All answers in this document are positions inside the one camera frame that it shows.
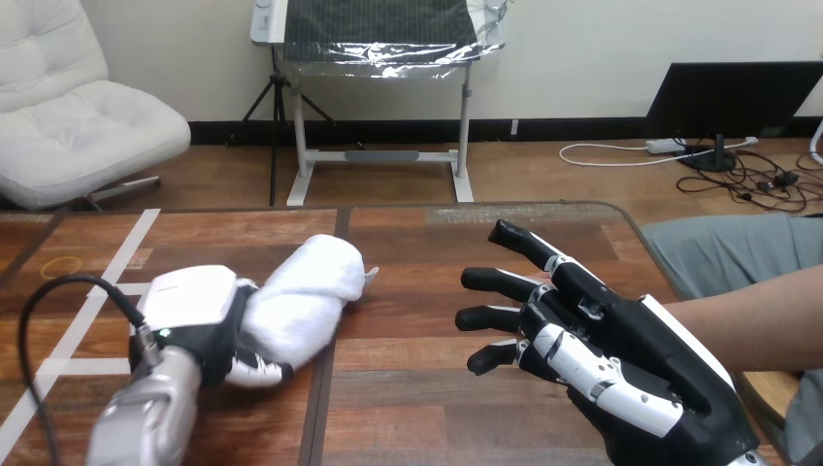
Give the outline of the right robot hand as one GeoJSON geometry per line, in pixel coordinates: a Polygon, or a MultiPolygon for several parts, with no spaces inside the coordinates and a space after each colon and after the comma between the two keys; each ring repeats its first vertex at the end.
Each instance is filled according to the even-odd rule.
{"type": "Polygon", "coordinates": [[[760,465],[759,439],[730,374],[655,298],[627,299],[537,234],[498,220],[489,241],[547,282],[469,267],[464,287],[512,305],[457,312],[462,331],[508,332],[467,362],[475,375],[513,365],[551,383],[603,438],[615,465],[760,465]]]}

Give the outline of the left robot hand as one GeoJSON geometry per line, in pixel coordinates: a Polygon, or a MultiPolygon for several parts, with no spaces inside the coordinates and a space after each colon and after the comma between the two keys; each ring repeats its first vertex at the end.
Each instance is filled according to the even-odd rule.
{"type": "Polygon", "coordinates": [[[159,351],[182,352],[201,375],[203,387],[230,383],[245,388],[274,387],[294,378],[294,369],[263,354],[243,335],[250,297],[259,286],[222,265],[194,266],[153,279],[137,310],[145,325],[131,329],[129,364],[142,362],[144,336],[159,351]]]}

